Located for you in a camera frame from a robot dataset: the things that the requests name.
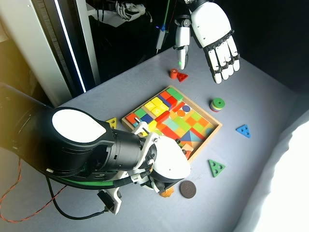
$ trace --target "green triangle block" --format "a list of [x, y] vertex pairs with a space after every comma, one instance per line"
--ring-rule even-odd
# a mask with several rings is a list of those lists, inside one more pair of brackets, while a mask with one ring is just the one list
[[212, 175], [213, 177], [216, 177], [217, 175], [220, 174], [220, 172], [222, 172], [222, 170], [225, 168], [225, 166], [223, 164], [220, 164], [216, 161], [213, 161], [213, 160], [208, 160], [209, 162], [209, 165], [211, 167], [211, 172], [212, 172]]

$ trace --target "wooden frame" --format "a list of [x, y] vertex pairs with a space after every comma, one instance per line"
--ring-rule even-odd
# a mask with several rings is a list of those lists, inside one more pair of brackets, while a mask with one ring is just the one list
[[[214, 127], [215, 129], [213, 130], [213, 132], [210, 134], [210, 136], [208, 136], [203, 142], [201, 142], [201, 144], [199, 145], [199, 147], [197, 149], [194, 149], [190, 158], [189, 158], [189, 162], [192, 162], [197, 156], [198, 154], [201, 152], [201, 150], [205, 147], [205, 145], [212, 139], [212, 137], [219, 131], [219, 129], [221, 128], [222, 124], [215, 119], [214, 117], [212, 117], [210, 114], [208, 114], [205, 110], [203, 110], [200, 106], [198, 106], [197, 104], [195, 104], [191, 99], [189, 99], [187, 96], [185, 96], [182, 92], [180, 92], [177, 88], [175, 88], [174, 86], [168, 86], [166, 87], [164, 90], [160, 91], [158, 94], [156, 94], [155, 96], [153, 96], [152, 98], [148, 99], [146, 102], [144, 102], [142, 105], [138, 106], [136, 109], [134, 109], [133, 111], [131, 111], [129, 114], [135, 112], [136, 110], [138, 110], [139, 108], [141, 108], [142, 106], [144, 106], [147, 102], [149, 102], [150, 100], [152, 100], [153, 98], [157, 97], [160, 93], [164, 92], [165, 90], [167, 90], [168, 88], [173, 88], [176, 91], [178, 91], [180, 94], [182, 94], [183, 96], [183, 102], [187, 103], [192, 109], [194, 109], [196, 112], [198, 112], [203, 118], [205, 118], [207, 121], [209, 121]], [[134, 127], [133, 125], [128, 122], [126, 120], [126, 117], [129, 115], [127, 114], [126, 116], [124, 116], [121, 119], [122, 124], [124, 125], [125, 128], [127, 128], [129, 131], [133, 130]]]

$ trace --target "puzzle board pattern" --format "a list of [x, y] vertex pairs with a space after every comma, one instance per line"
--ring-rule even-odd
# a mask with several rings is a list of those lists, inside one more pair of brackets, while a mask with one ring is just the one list
[[135, 118], [145, 121], [150, 132], [180, 139], [180, 147], [190, 149], [192, 161], [222, 126], [202, 108], [173, 86], [169, 86], [122, 118], [129, 130], [137, 126]]

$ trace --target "table surface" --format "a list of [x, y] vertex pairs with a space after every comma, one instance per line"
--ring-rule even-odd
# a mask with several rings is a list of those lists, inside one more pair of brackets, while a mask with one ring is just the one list
[[[100, 120], [117, 117], [118, 129], [125, 130], [121, 125], [124, 115], [168, 85], [174, 85], [223, 124], [191, 164], [187, 180], [196, 185], [194, 198], [182, 197], [179, 184], [174, 186], [170, 198], [138, 185], [128, 185], [120, 188], [123, 203], [116, 216], [107, 213], [73, 221], [62, 217], [51, 205], [23, 223], [12, 225], [0, 221], [1, 231], [232, 231], [296, 99], [292, 91], [266, 73], [245, 60], [240, 63], [240, 70], [218, 85], [211, 77], [203, 51], [191, 41], [189, 63], [183, 71], [189, 77], [184, 82], [169, 78], [169, 70], [177, 66], [176, 53], [169, 49], [63, 105], [84, 110]], [[215, 97], [226, 102], [219, 113], [208, 107]], [[235, 131], [243, 124], [249, 125], [250, 139]], [[16, 178], [18, 159], [3, 150], [0, 158], [3, 193]], [[211, 175], [208, 159], [226, 166], [216, 178]], [[52, 183], [54, 192], [62, 186]], [[57, 201], [68, 214], [84, 216], [103, 208], [96, 193], [67, 188]], [[25, 217], [49, 198], [44, 176], [23, 162], [23, 179], [3, 202], [1, 213], [8, 218]]]

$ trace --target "white light strip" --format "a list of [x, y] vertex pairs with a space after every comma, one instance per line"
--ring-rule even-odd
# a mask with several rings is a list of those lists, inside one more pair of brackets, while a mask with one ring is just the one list
[[75, 65], [75, 68], [76, 68], [76, 71], [77, 71], [79, 80], [81, 81], [81, 84], [82, 84], [82, 88], [83, 88], [84, 93], [86, 93], [86, 89], [85, 89], [85, 86], [84, 86], [84, 82], [83, 82], [83, 80], [82, 80], [81, 73], [79, 72], [79, 68], [78, 68], [78, 66], [77, 66], [77, 62], [76, 62], [76, 59], [75, 59], [75, 55], [74, 55], [74, 52], [73, 52], [73, 49], [72, 49], [72, 45], [71, 45], [71, 42], [70, 42], [70, 39], [69, 39], [69, 35], [68, 35], [68, 32], [67, 32], [66, 25], [64, 24], [64, 20], [63, 20], [63, 17], [62, 17], [62, 13], [61, 13], [61, 10], [60, 10], [60, 6], [59, 6], [58, 0], [55, 0], [55, 4], [56, 4], [56, 8], [57, 8], [58, 15], [59, 15], [59, 18], [60, 18], [60, 22], [61, 22], [61, 25], [62, 25], [62, 28], [63, 28], [63, 31], [64, 31], [64, 35], [66, 36], [66, 40], [67, 40], [67, 43], [68, 43], [68, 45], [69, 45], [69, 49], [70, 49], [70, 52], [71, 52], [71, 56], [72, 56], [72, 58], [73, 58], [73, 62], [74, 62], [74, 65]]

